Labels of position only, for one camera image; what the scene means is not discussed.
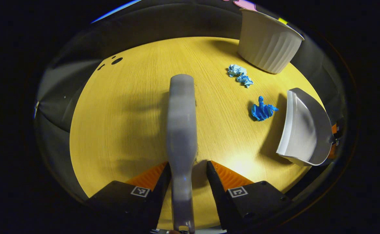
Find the grey plastic dustpan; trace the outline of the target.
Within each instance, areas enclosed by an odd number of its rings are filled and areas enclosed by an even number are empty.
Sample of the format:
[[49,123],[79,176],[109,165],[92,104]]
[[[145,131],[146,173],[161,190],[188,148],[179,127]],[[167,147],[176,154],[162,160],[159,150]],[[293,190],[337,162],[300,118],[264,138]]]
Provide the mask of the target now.
[[302,89],[289,89],[285,125],[276,153],[300,166],[321,166],[334,139],[324,107]]

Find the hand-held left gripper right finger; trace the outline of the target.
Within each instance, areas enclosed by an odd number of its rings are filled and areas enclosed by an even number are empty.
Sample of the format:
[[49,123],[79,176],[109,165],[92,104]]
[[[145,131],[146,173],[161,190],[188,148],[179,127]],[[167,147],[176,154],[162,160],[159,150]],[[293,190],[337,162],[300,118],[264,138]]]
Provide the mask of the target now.
[[220,226],[228,233],[260,233],[291,205],[291,199],[267,181],[253,182],[215,161],[206,164]]

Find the light blue paper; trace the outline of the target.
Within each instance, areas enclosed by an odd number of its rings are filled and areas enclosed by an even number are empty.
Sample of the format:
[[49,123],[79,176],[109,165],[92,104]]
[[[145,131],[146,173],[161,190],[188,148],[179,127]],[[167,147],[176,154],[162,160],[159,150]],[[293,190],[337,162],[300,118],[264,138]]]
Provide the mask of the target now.
[[249,88],[254,84],[249,76],[242,74],[236,77],[236,81],[244,85],[246,88]]
[[229,65],[227,73],[229,77],[246,76],[247,70],[239,65]]

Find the grey small broom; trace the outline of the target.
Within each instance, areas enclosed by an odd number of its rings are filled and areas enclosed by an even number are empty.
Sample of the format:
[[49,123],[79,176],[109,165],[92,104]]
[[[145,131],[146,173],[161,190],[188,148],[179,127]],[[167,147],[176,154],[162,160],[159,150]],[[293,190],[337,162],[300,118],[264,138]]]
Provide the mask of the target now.
[[171,202],[174,230],[187,227],[195,234],[192,169],[196,161],[196,97],[194,78],[171,77],[167,112],[167,156],[171,169]]

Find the white ribbed garbage bin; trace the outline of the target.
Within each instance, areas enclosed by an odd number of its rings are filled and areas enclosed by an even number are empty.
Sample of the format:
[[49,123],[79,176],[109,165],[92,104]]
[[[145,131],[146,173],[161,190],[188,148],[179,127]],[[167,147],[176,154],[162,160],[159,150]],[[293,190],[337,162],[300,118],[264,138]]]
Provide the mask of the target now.
[[304,37],[264,13],[241,9],[242,25],[237,53],[255,67],[280,73],[297,53]]

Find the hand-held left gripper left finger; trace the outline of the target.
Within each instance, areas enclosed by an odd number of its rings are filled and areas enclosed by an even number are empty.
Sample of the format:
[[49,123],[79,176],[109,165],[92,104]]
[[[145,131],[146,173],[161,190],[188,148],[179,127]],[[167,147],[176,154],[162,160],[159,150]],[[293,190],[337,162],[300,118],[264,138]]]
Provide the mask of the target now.
[[126,182],[108,183],[86,205],[119,234],[155,234],[170,180],[170,166],[163,162]]

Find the dark blue paper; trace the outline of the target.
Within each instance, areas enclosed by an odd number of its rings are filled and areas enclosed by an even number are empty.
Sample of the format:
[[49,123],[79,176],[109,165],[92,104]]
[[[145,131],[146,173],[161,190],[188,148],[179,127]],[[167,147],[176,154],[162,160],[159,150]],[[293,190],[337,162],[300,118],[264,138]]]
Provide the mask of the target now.
[[264,98],[262,96],[259,96],[258,102],[258,105],[254,104],[251,107],[251,115],[257,121],[264,121],[272,117],[275,112],[279,111],[279,109],[273,105],[264,104]]

